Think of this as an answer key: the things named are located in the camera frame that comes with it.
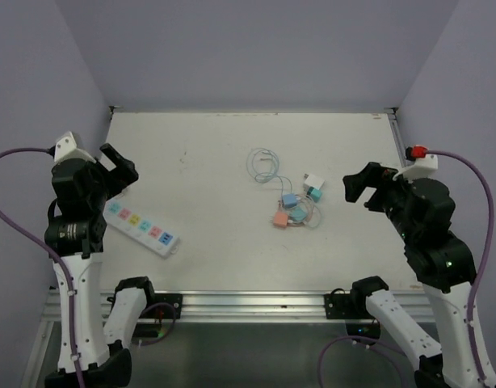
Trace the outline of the mint green charger plug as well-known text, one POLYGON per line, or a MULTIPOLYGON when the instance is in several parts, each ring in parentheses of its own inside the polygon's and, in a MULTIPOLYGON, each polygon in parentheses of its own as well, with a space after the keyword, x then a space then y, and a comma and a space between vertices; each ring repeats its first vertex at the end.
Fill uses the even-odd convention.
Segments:
POLYGON ((303 210, 301 207, 297 206, 293 211, 289 214, 289 219, 293 223, 302 223, 308 217, 308 212, 303 210))

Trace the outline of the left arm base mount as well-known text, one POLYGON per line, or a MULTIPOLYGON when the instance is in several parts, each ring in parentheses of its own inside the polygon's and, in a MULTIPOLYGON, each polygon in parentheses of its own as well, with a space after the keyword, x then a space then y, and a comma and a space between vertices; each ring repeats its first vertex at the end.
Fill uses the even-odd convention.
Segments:
POLYGON ((125 347, 131 342, 138 320, 143 314, 165 308, 170 311, 173 323, 177 318, 173 305, 154 302, 143 289, 122 289, 115 295, 115 303, 104 325, 104 336, 108 344, 120 340, 125 347))

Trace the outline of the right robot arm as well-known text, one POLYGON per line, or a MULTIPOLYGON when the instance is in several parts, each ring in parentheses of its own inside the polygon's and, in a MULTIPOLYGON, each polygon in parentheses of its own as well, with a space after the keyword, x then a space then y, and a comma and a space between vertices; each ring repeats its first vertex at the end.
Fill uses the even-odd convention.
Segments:
POLYGON ((353 283, 349 306, 359 317, 376 318, 404 352, 418 387, 496 387, 477 306, 469 300, 477 271, 469 247, 450 230, 456 208, 441 182, 408 181, 393 168, 370 162, 343 177, 345 199, 355 203, 366 188, 365 208, 383 213, 404 242, 406 262, 422 284, 438 339, 404 310, 378 276, 353 283))

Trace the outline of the light blue charger plug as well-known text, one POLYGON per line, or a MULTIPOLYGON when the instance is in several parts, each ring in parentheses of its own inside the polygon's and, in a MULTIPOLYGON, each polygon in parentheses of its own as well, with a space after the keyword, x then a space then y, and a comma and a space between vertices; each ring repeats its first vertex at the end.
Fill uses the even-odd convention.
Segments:
POLYGON ((280 203, 284 209, 291 209, 298 205, 298 199, 296 194, 288 193, 281 196, 280 203))

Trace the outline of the white charger plug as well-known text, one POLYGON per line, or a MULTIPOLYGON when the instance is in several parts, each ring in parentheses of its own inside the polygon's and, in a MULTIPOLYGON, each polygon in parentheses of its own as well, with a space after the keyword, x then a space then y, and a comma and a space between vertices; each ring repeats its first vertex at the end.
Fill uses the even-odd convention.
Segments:
POLYGON ((324 184, 325 180, 322 177, 313 174, 304 175, 304 190, 309 190, 310 188, 321 190, 324 184))

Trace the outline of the orange charger plug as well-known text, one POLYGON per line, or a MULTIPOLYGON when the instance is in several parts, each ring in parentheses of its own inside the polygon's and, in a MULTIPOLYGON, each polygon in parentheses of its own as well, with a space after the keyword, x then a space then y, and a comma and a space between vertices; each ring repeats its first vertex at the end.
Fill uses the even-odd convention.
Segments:
POLYGON ((285 229, 288 227, 290 224, 290 219, 287 213, 282 212, 282 211, 277 211, 272 219, 271 219, 271 224, 280 229, 285 229))

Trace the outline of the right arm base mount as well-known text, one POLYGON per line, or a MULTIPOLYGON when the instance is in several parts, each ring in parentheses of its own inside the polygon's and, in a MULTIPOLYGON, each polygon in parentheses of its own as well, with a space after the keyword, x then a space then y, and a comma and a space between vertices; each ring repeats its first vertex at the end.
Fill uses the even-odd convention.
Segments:
POLYGON ((342 322, 348 335, 380 338, 380 324, 363 307, 357 306, 344 289, 324 293, 323 300, 326 318, 342 322))

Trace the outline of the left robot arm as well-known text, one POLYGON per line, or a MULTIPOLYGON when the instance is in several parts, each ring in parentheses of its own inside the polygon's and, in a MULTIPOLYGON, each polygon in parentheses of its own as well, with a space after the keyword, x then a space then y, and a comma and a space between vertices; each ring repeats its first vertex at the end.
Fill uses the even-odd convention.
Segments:
POLYGON ((56 197, 48 207, 44 242, 60 296, 61 346, 56 370, 44 378, 46 387, 126 387, 132 377, 129 345, 137 320, 158 306, 148 277, 124 279, 108 320, 103 320, 103 212, 139 175, 134 162, 112 145, 100 149, 114 164, 112 170, 75 146, 65 152, 55 145, 49 151, 55 161, 51 183, 56 197))

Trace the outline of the teal dual usb charger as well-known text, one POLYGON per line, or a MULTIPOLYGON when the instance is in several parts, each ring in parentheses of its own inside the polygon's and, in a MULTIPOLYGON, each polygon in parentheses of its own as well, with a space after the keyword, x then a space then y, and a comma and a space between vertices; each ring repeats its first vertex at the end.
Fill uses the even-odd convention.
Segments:
POLYGON ((322 198, 322 191, 315 187, 309 187, 306 191, 306 196, 314 203, 317 203, 322 198))

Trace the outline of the white power strip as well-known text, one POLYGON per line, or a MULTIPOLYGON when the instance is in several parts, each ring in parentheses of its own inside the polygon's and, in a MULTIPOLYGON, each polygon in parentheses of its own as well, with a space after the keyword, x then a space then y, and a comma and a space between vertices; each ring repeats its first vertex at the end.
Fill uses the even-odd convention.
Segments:
POLYGON ((118 200, 109 200, 103 216, 107 224, 163 259, 179 249, 180 236, 158 222, 141 216, 118 200))

